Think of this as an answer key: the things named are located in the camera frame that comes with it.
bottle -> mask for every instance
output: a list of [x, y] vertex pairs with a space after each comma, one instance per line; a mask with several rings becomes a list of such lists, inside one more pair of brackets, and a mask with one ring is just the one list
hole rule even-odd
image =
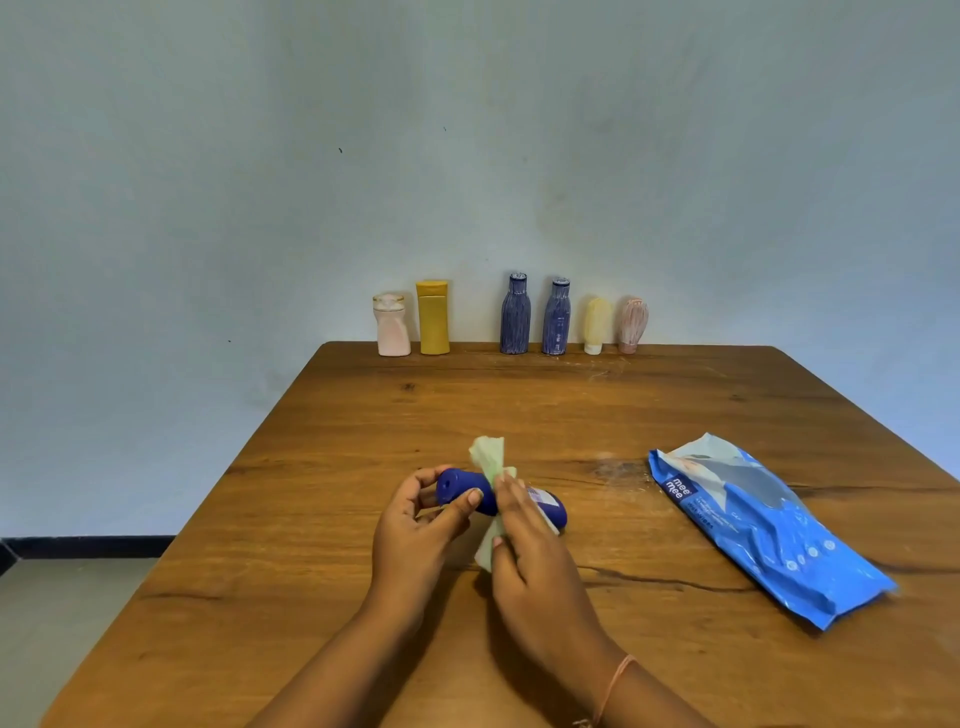
[[620, 316], [620, 353], [634, 353], [636, 345], [647, 328], [650, 311], [643, 299], [630, 299]]
[[[490, 487], [487, 477], [482, 473], [462, 471], [459, 468], [447, 468], [437, 479], [437, 505], [446, 505], [471, 488], [479, 488], [483, 493], [483, 500], [477, 506], [477, 513], [495, 516], [497, 514], [496, 497], [493, 495], [493, 488]], [[566, 526], [566, 508], [559, 498], [540, 488], [527, 488], [527, 493], [550, 522], [557, 526], [558, 531]]]
[[584, 321], [584, 352], [596, 355], [603, 350], [603, 340], [607, 338], [613, 318], [613, 307], [605, 299], [591, 299], [587, 304], [587, 318]]
[[450, 353], [450, 338], [446, 332], [446, 281], [418, 281], [417, 302], [420, 308], [420, 353]]
[[570, 281], [553, 279], [553, 290], [543, 311], [543, 353], [559, 356], [566, 351], [570, 333]]
[[510, 274], [510, 290], [500, 308], [500, 351], [526, 353], [530, 346], [530, 297], [527, 275]]
[[410, 334], [403, 321], [406, 305], [403, 297], [381, 293], [373, 297], [376, 319], [376, 351], [380, 356], [406, 356], [410, 353]]

blue bottle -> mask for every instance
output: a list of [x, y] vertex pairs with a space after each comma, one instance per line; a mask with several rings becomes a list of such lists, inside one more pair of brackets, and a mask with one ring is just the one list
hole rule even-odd
[[543, 312], [543, 353], [559, 356], [566, 351], [570, 333], [570, 280], [553, 279], [553, 291]]
[[530, 297], [527, 274], [511, 273], [510, 290], [500, 309], [500, 351], [526, 353], [530, 345]]
[[[490, 487], [487, 477], [482, 473], [462, 471], [459, 468], [447, 468], [437, 478], [437, 504], [447, 505], [470, 488], [479, 488], [483, 492], [483, 500], [477, 506], [477, 513], [495, 516], [496, 497], [493, 495], [493, 488]], [[566, 526], [566, 508], [560, 499], [540, 488], [527, 488], [527, 493], [550, 522], [557, 526], [557, 530], [563, 530]]]

pink bottle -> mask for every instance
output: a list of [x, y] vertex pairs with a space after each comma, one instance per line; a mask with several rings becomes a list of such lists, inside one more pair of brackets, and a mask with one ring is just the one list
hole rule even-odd
[[403, 323], [406, 306], [403, 297], [381, 293], [373, 297], [376, 318], [376, 350], [380, 356], [406, 356], [410, 353], [410, 334]]

wood grain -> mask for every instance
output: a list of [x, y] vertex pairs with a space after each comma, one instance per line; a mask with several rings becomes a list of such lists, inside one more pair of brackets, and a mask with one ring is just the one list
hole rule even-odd
[[[818, 634], [652, 482], [651, 448], [705, 431], [760, 459], [900, 585]], [[468, 466], [480, 434], [570, 514], [600, 618], [727, 726], [960, 721], [960, 488], [785, 354], [646, 346], [504, 356], [316, 353], [51, 707], [49, 728], [242, 725], [360, 603], [382, 505], [414, 468]], [[513, 646], [470, 565], [476, 523], [372, 700], [386, 726], [584, 717]]]

blue wipes packet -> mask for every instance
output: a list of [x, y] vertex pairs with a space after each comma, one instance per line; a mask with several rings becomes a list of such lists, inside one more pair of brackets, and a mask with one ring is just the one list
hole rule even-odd
[[706, 434], [650, 450], [663, 491], [780, 604], [827, 629], [897, 585], [817, 521], [776, 475]]

